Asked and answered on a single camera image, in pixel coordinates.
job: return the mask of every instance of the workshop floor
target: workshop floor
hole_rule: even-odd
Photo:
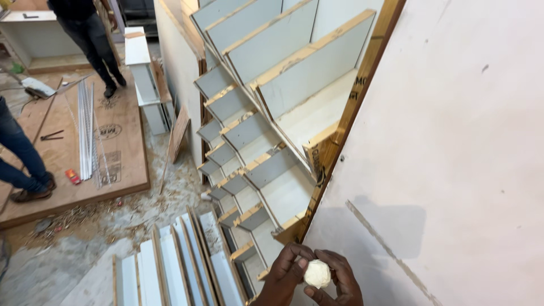
[[[158,43],[150,50],[159,56]],[[17,84],[0,74],[0,89],[11,85]],[[26,96],[17,90],[1,94],[18,115]],[[168,165],[163,194],[158,194],[169,135],[153,136],[143,120],[151,190],[123,197],[120,207],[115,200],[95,204],[87,218],[48,239],[32,236],[36,222],[4,231],[12,256],[0,283],[0,306],[113,305],[113,254],[135,254],[139,243],[150,238],[153,223],[164,227],[187,206],[209,210],[209,203],[200,200],[205,188],[186,143],[176,163]]]

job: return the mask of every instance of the dark trousers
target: dark trousers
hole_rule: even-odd
[[[0,96],[0,143],[15,154],[27,167],[31,177],[0,158],[0,180],[30,192],[45,192],[50,177],[44,162],[24,134],[23,129],[9,112],[4,97]]]
[[[89,63],[106,83],[106,86],[115,87],[115,82],[110,77],[104,62],[108,65],[109,72],[116,78],[121,76],[121,73],[117,67],[117,60],[115,60],[112,48],[109,45],[106,29],[100,17],[94,13],[87,20],[80,21],[67,20],[57,16],[57,21],[68,36],[81,48]]]

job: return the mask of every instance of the jeans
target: jeans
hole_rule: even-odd
[[[0,144],[15,154],[27,167],[31,177],[0,158],[0,180],[30,192],[45,192],[50,177],[44,162],[9,112],[4,97],[0,96]]]
[[[117,67],[117,60],[109,45],[106,29],[100,17],[94,13],[87,20],[67,20],[57,16],[57,21],[64,32],[79,46],[87,60],[102,78],[107,87],[115,87],[115,82],[110,77],[109,71],[119,78],[121,72]]]

